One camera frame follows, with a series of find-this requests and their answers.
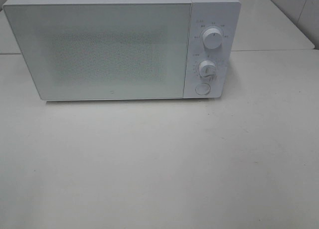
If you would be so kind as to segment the upper white power knob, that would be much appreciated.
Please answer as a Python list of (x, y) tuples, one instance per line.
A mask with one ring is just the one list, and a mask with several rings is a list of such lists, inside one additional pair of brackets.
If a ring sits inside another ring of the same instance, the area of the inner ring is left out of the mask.
[(218, 27), (210, 27), (202, 33), (202, 41), (207, 49), (216, 49), (222, 44), (223, 32)]

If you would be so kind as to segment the round white door button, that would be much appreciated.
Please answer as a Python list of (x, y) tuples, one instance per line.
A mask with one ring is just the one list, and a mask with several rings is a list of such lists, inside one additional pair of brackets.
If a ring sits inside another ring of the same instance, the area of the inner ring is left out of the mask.
[(195, 92), (198, 95), (207, 95), (210, 92), (210, 90), (211, 90), (210, 85), (207, 83), (201, 83), (197, 85), (195, 88)]

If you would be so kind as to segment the white timer knob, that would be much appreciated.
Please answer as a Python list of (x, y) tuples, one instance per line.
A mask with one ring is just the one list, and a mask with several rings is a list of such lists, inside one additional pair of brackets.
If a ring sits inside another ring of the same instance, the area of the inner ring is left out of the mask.
[(205, 60), (198, 65), (198, 73), (202, 78), (213, 77), (216, 73), (216, 69), (216, 64), (210, 60)]

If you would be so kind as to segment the white microwave oven body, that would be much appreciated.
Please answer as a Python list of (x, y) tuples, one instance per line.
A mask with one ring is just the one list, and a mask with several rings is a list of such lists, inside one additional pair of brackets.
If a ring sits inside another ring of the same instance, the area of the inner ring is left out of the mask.
[[(181, 98), (173, 99), (218, 98), (222, 94), (229, 56), (239, 18), (241, 8), (239, 0), (7, 0), (3, 4), (3, 10), (7, 5), (186, 3), (190, 4), (190, 15), (184, 89)], [(223, 32), (222, 44), (216, 49), (207, 49), (202, 41), (202, 33), (210, 27), (218, 27)], [(213, 77), (202, 78), (198, 73), (198, 65), (205, 60), (213, 61), (216, 64), (217, 69)], [(198, 95), (195, 92), (196, 86), (201, 83), (210, 85), (211, 90), (207, 95)]]

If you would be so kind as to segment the white microwave door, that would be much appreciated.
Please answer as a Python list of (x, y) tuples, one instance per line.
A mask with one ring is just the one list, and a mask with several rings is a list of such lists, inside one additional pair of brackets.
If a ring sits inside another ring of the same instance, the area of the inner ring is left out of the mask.
[(4, 10), (42, 100), (183, 96), (188, 3)]

